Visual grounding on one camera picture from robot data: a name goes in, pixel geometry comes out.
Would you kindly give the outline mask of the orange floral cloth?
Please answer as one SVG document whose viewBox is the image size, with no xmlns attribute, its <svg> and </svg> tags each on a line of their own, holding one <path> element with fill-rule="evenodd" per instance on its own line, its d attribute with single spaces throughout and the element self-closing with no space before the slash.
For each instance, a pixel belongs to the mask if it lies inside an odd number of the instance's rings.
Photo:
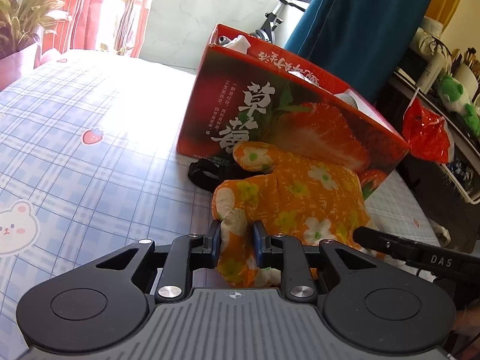
<svg viewBox="0 0 480 360">
<path fill-rule="evenodd" d="M 252 245 L 256 221 L 270 235 L 293 236 L 305 245 L 333 239 L 361 248 L 353 232 L 371 225 L 365 200 L 387 178 L 385 172 L 369 169 L 356 174 L 255 141 L 237 143 L 233 159 L 251 175 L 222 182 L 211 201 L 212 215 L 220 221 L 216 269 L 227 284 L 261 288 L 280 282 L 278 269 L 261 269 L 256 263 Z"/>
</svg>

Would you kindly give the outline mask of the red plastic bag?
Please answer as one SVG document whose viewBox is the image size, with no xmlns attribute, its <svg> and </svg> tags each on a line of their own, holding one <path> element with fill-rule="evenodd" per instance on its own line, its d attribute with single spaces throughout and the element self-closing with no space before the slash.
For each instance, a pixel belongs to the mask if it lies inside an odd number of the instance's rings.
<svg viewBox="0 0 480 360">
<path fill-rule="evenodd" d="M 415 158 L 437 164 L 453 160 L 455 145 L 447 121 L 424 107 L 418 97 L 403 114 L 402 135 Z"/>
</svg>

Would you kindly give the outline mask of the white brush holder cup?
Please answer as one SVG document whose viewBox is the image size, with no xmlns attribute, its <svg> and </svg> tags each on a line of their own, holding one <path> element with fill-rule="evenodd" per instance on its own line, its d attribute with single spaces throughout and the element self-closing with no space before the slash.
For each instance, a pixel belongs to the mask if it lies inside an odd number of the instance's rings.
<svg viewBox="0 0 480 360">
<path fill-rule="evenodd" d="M 479 83 L 470 68 L 464 63 L 460 63 L 455 71 L 454 78 L 462 83 L 466 93 L 469 95 L 469 99 L 473 100 L 479 88 Z"/>
</svg>

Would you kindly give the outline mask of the plaid strawberry tablecloth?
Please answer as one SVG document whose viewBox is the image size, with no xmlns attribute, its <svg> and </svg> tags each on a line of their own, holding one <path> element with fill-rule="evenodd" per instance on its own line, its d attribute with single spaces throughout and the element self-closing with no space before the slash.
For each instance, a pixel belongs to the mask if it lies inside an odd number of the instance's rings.
<svg viewBox="0 0 480 360">
<path fill-rule="evenodd" d="M 1 357 L 26 346 L 16 306 L 35 284 L 144 238 L 205 230 L 212 197 L 176 154 L 194 78 L 75 51 L 1 92 L 1 207 L 30 202 L 34 244 L 1 259 Z"/>
</svg>

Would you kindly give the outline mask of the white tube bottle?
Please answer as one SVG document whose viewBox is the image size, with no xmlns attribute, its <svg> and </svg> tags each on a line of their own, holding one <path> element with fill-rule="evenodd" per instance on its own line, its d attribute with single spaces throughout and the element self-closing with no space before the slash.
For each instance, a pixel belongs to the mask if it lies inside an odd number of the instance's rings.
<svg viewBox="0 0 480 360">
<path fill-rule="evenodd" d="M 447 61 L 444 55 L 436 53 L 427 64 L 420 78 L 417 80 L 416 88 L 418 88 L 423 94 L 427 94 L 439 77 L 439 74 L 445 69 L 446 64 Z"/>
</svg>

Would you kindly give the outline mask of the green white plush toy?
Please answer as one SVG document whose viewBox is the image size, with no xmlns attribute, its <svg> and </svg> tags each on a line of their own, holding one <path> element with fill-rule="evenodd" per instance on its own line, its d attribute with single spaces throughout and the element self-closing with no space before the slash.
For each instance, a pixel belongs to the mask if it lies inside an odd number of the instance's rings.
<svg viewBox="0 0 480 360">
<path fill-rule="evenodd" d="M 446 74 L 438 82 L 437 94 L 445 108 L 458 114 L 464 120 L 470 132 L 476 138 L 479 138 L 479 116 L 462 83 Z"/>
</svg>

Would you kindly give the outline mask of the black exercise bike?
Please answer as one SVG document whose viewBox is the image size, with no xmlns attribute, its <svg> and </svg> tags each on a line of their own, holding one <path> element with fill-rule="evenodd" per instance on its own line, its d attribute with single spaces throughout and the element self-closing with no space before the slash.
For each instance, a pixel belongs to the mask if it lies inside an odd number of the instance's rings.
<svg viewBox="0 0 480 360">
<path fill-rule="evenodd" d="M 260 27 L 251 32 L 255 38 L 284 47 L 309 6 L 307 0 L 276 0 L 275 8 L 264 14 Z"/>
</svg>

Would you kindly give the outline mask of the pink red curtain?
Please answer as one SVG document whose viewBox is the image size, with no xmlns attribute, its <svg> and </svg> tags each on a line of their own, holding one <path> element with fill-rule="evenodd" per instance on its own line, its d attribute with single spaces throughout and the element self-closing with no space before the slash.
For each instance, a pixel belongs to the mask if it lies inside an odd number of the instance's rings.
<svg viewBox="0 0 480 360">
<path fill-rule="evenodd" d="M 69 22 L 43 33 L 41 52 L 98 50 L 136 58 L 146 36 L 152 0 L 61 0 Z"/>
</svg>

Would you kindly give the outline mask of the red strawberry cardboard box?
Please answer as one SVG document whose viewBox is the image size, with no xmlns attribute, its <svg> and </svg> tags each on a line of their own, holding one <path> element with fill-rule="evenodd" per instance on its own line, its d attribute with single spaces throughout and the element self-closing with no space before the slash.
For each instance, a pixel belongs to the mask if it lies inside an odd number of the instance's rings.
<svg viewBox="0 0 480 360">
<path fill-rule="evenodd" d="M 218 45 L 243 35 L 246 55 Z M 204 49 L 177 151 L 226 166 L 233 147 L 263 141 L 356 174 L 388 176 L 408 144 L 348 83 L 289 51 L 217 24 Z"/>
</svg>

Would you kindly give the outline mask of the small potted plant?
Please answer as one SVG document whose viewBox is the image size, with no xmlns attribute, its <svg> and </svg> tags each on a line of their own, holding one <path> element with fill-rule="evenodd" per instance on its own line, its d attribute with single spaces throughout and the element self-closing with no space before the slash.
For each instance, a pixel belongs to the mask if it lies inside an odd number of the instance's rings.
<svg viewBox="0 0 480 360">
<path fill-rule="evenodd" d="M 34 69 L 43 33 L 71 16 L 61 0 L 1 0 L 1 88 Z"/>
</svg>

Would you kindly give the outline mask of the white mesh cloth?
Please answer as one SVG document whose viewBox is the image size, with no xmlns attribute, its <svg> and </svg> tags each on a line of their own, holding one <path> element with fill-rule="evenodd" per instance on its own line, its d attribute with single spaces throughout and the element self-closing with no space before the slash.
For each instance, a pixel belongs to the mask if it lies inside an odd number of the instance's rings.
<svg viewBox="0 0 480 360">
<path fill-rule="evenodd" d="M 244 55 L 246 55 L 251 48 L 251 43 L 243 35 L 238 35 L 233 39 L 230 39 L 227 36 L 220 36 L 218 38 L 218 45 Z"/>
</svg>

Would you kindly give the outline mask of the teal curtain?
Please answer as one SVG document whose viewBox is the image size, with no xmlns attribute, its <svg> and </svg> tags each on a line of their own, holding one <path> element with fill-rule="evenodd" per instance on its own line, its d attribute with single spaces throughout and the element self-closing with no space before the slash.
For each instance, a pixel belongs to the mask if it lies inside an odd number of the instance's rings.
<svg viewBox="0 0 480 360">
<path fill-rule="evenodd" d="M 312 0 L 286 50 L 371 101 L 397 66 L 431 0 Z"/>
</svg>

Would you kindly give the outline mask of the beige bundled cloth bag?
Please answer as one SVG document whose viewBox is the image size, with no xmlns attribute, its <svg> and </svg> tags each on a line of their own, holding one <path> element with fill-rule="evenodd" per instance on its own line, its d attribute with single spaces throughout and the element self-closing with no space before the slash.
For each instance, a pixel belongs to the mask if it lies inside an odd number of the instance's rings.
<svg viewBox="0 0 480 360">
<path fill-rule="evenodd" d="M 416 30 L 413 39 L 409 43 L 409 48 L 426 61 L 431 61 L 437 54 L 442 55 L 448 63 L 452 61 L 452 54 L 448 47 L 439 38 L 434 37 L 423 28 Z"/>
</svg>

